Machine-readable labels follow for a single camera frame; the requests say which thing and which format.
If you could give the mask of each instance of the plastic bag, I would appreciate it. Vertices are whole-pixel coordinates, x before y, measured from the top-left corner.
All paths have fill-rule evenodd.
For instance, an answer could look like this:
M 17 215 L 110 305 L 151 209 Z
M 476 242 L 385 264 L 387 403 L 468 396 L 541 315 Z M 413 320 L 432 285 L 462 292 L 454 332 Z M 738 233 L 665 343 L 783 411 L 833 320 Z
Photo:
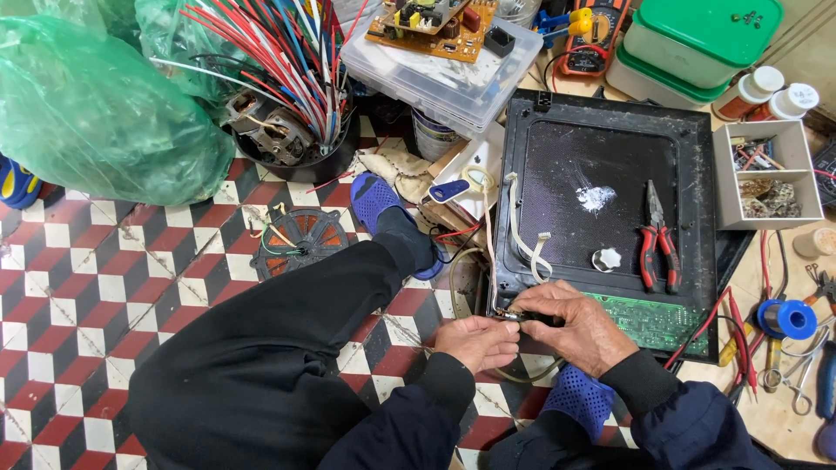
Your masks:
M 44 181 L 158 205 L 212 197 L 232 138 L 124 42 L 44 15 L 0 18 L 0 152 Z
M 106 32 L 140 50 L 134 0 L 0 0 L 0 16 L 37 14 Z
M 238 72 L 227 67 L 212 67 L 205 60 L 195 62 L 190 58 L 198 54 L 224 54 L 236 59 L 245 59 L 244 52 L 200 23 L 180 14 L 185 5 L 199 6 L 194 0 L 136 0 L 136 18 L 142 34 L 142 53 L 146 57 L 171 60 L 181 64 L 201 66 L 219 74 L 237 78 Z M 231 64 L 226 59 L 218 59 Z M 222 102 L 234 95 L 237 88 L 229 82 L 188 69 L 165 68 L 169 76 L 183 93 L 213 103 Z

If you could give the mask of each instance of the copper coil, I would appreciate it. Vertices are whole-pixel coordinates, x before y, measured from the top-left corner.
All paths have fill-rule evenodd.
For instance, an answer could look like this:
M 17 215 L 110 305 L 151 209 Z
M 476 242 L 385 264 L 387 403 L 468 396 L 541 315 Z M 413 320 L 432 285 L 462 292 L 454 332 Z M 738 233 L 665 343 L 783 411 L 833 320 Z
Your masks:
M 441 36 L 444 39 L 458 38 L 461 33 L 461 26 L 459 23 L 459 18 L 451 18 L 450 21 L 444 25 L 444 28 L 441 29 Z

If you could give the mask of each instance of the person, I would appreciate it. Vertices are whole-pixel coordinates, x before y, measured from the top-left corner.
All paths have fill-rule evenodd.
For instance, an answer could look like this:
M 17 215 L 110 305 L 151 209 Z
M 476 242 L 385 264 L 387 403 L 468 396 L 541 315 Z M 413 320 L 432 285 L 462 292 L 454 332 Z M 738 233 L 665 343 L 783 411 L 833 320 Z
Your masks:
M 478 316 L 446 324 L 421 376 L 370 411 L 327 365 L 404 279 L 441 265 L 383 180 L 358 176 L 351 199 L 371 241 L 209 309 L 130 378 L 130 429 L 158 468 L 446 469 L 474 375 L 509 364 L 520 330 L 571 366 L 539 417 L 489 452 L 491 469 L 777 468 L 719 390 L 678 381 L 563 281 L 522 292 L 512 307 L 564 327 Z M 616 392 L 640 450 L 593 445 Z

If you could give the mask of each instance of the blue rubber sandal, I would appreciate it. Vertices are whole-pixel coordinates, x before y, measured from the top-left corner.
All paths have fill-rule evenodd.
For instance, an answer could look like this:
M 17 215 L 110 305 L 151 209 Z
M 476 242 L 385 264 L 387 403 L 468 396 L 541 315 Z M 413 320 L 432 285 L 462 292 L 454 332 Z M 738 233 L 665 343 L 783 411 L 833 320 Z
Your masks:
M 12 209 L 31 206 L 41 190 L 43 182 L 18 163 L 0 156 L 0 202 Z
M 359 192 L 360 188 L 366 184 L 369 178 L 374 178 L 376 181 L 372 183 L 372 186 L 363 194 L 362 197 L 360 197 L 360 199 L 355 200 L 357 192 Z M 369 234 L 372 237 L 377 234 L 377 217 L 384 210 L 390 207 L 400 207 L 400 210 L 402 210 L 410 221 L 418 227 L 418 224 L 415 222 L 415 218 L 412 217 L 412 214 L 410 214 L 403 204 L 401 204 L 398 195 L 392 191 L 392 188 L 386 184 L 386 181 L 374 173 L 363 173 L 357 176 L 354 179 L 354 182 L 351 183 L 351 206 L 354 209 L 354 214 L 357 216 L 359 222 L 362 223 L 367 230 L 369 230 Z M 438 249 L 435 244 L 433 244 L 433 249 Z M 432 268 L 422 269 L 421 271 L 412 274 L 412 277 L 421 281 L 428 281 L 437 276 L 443 267 L 444 265 L 441 263 L 441 260 L 439 260 L 436 254 L 436 263 L 432 265 Z
M 604 432 L 604 421 L 609 418 L 614 401 L 613 389 L 567 364 L 555 378 L 554 388 L 540 412 L 566 413 L 586 430 L 589 440 L 595 444 Z

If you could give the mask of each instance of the blue spool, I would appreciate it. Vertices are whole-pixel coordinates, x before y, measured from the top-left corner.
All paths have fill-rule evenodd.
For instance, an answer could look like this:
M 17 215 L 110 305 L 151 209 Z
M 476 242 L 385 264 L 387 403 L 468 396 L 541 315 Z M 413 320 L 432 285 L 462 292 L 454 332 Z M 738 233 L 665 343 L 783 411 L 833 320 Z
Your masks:
M 779 340 L 806 340 L 818 328 L 813 309 L 801 300 L 769 299 L 758 307 L 757 322 L 764 333 Z

